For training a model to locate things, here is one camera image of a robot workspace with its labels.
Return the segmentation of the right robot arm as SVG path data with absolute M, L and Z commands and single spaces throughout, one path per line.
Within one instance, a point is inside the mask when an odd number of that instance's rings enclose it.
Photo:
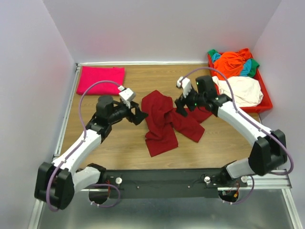
M 215 183 L 230 187 L 238 178 L 248 175 L 264 176 L 287 162 L 285 135 L 280 130 L 263 126 L 241 110 L 226 94 L 218 94 L 212 77 L 196 78 L 194 89 L 190 79 L 180 77 L 176 83 L 182 94 L 175 100 L 176 111 L 187 116 L 186 108 L 194 111 L 204 107 L 237 130 L 252 146 L 249 157 L 236 160 L 221 168 Z

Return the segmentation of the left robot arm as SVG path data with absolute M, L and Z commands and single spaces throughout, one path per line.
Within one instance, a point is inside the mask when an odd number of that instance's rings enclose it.
M 91 164 L 78 171 L 85 158 L 108 137 L 112 126 L 122 119 L 139 125 L 148 114 L 141 111 L 138 103 L 115 101 L 110 95 L 98 98 L 96 111 L 84 127 L 81 136 L 60 157 L 51 163 L 43 162 L 36 178 L 34 196 L 47 203 L 53 212 L 64 210 L 71 203 L 76 192 L 92 185 L 102 188 L 106 183 L 106 169 Z

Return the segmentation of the dark red t shirt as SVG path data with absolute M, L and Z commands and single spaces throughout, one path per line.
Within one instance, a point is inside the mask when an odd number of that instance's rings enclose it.
M 212 115 L 204 108 L 196 108 L 194 111 L 186 109 L 187 116 L 184 117 L 176 112 L 172 98 L 157 90 L 146 95 L 141 106 L 142 111 L 148 114 L 145 142 L 151 157 L 178 147 L 176 131 L 198 143 L 205 132 L 201 123 Z

